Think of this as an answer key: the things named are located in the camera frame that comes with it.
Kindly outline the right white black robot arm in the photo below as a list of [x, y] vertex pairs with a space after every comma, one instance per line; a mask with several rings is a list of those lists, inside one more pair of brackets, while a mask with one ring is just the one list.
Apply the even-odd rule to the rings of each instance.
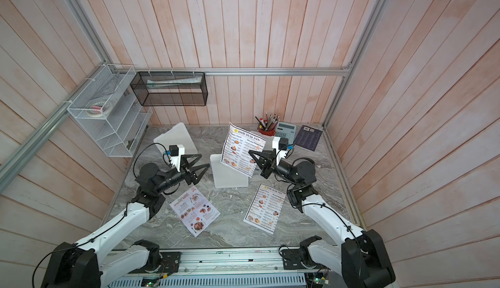
[[262, 177], [274, 174], [289, 184], [286, 195], [292, 208], [313, 219], [334, 241], [314, 236], [302, 241], [298, 253], [307, 266], [320, 265], [341, 275], [347, 287], [386, 287], [396, 280], [379, 233], [351, 223], [334, 210], [314, 188], [315, 162], [299, 158], [288, 163], [282, 150], [249, 151]]

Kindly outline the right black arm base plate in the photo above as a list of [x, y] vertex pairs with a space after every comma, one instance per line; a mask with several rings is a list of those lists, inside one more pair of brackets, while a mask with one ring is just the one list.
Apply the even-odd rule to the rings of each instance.
[[328, 270], [329, 268], [320, 264], [312, 262], [305, 256], [302, 249], [291, 249], [287, 246], [282, 246], [278, 250], [283, 262], [283, 268], [288, 271], [295, 270]]

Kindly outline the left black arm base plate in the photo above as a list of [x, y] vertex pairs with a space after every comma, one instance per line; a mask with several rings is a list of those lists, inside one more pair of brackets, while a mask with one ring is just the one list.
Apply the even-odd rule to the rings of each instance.
[[144, 266], [135, 269], [130, 274], [174, 274], [179, 270], [181, 252], [160, 252], [160, 262], [157, 266]]

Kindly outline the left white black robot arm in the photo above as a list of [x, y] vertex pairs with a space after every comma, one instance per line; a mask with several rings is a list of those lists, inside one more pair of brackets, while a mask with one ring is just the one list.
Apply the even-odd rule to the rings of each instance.
[[160, 268], [159, 246], [138, 241], [125, 252], [111, 251], [131, 232], [152, 219], [165, 203], [164, 192], [186, 182], [196, 185], [210, 168], [199, 164], [200, 154], [177, 155], [174, 166], [163, 172], [155, 163], [140, 168], [135, 177], [139, 188], [125, 209], [95, 232], [73, 244], [63, 242], [45, 256], [47, 269], [42, 287], [107, 287], [124, 275], [145, 268]]

